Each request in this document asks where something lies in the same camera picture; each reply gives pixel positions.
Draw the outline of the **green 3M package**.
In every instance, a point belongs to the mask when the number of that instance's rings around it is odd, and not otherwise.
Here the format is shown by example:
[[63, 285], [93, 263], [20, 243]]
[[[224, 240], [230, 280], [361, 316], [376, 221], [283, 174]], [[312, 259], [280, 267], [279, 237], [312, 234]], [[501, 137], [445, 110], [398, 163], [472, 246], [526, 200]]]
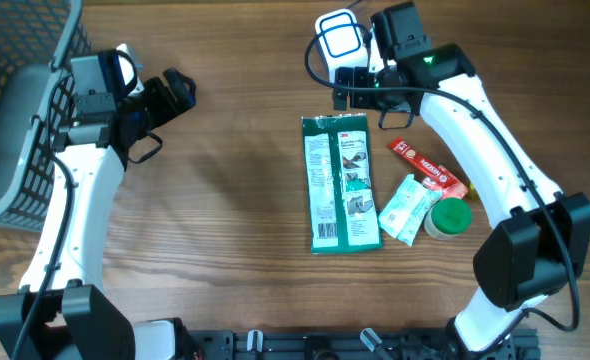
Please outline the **green 3M package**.
[[367, 116], [304, 117], [301, 125], [311, 252], [349, 254], [382, 248]]

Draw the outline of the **red stick sachet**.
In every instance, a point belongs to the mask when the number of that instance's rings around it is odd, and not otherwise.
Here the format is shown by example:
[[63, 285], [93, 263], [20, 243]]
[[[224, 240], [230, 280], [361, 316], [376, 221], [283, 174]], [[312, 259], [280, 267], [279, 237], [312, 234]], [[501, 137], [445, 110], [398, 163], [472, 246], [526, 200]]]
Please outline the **red stick sachet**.
[[468, 187], [447, 168], [435, 164], [402, 138], [394, 139], [388, 147], [419, 170], [425, 176], [422, 184], [430, 190], [441, 191], [443, 199], [463, 199], [468, 194]]

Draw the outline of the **teal pack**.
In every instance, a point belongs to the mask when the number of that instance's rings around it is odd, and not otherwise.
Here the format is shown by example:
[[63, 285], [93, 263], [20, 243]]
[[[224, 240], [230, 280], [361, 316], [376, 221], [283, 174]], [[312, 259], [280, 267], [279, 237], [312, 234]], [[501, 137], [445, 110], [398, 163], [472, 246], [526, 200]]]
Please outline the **teal pack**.
[[407, 175], [378, 215], [380, 228], [389, 236], [412, 246], [428, 211], [441, 199], [441, 190], [431, 190]]

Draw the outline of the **grey plastic mesh basket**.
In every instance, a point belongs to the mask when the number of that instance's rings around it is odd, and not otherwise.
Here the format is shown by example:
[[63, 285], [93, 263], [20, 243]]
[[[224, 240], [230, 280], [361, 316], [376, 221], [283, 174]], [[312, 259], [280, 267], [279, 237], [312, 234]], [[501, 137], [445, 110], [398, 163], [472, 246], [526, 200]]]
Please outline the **grey plastic mesh basket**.
[[47, 138], [71, 114], [72, 58], [91, 51], [81, 0], [0, 0], [0, 227], [42, 230]]

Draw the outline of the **green lidded jar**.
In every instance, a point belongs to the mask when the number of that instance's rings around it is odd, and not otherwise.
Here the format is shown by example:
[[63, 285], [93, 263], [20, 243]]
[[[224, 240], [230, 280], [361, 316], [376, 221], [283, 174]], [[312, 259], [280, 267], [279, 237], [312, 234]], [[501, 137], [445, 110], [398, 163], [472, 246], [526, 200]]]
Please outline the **green lidded jar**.
[[438, 201], [424, 219], [426, 233], [437, 240], [450, 240], [464, 233], [472, 222], [469, 205], [462, 199]]

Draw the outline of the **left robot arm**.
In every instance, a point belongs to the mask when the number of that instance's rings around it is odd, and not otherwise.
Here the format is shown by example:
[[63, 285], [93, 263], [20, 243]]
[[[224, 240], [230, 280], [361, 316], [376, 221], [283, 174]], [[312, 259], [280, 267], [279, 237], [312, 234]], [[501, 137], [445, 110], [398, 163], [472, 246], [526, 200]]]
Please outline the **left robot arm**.
[[196, 84], [175, 68], [140, 81], [119, 49], [72, 59], [52, 92], [58, 122], [41, 117], [50, 193], [37, 251], [18, 291], [0, 296], [0, 343], [12, 359], [201, 359], [178, 318], [131, 322], [107, 298], [102, 266], [115, 194], [130, 149], [194, 107]]

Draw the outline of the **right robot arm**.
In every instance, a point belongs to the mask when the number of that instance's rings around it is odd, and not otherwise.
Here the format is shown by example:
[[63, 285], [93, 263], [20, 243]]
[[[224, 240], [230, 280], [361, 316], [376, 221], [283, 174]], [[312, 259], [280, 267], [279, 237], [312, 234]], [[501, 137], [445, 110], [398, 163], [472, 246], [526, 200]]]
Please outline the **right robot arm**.
[[492, 107], [477, 71], [456, 44], [433, 46], [412, 2], [364, 26], [320, 19], [315, 42], [329, 70], [334, 105], [424, 120], [476, 188], [491, 234], [473, 259], [478, 288], [451, 319], [450, 358], [523, 354], [511, 335], [540, 304], [577, 282], [590, 241], [590, 200], [565, 194], [527, 156]]

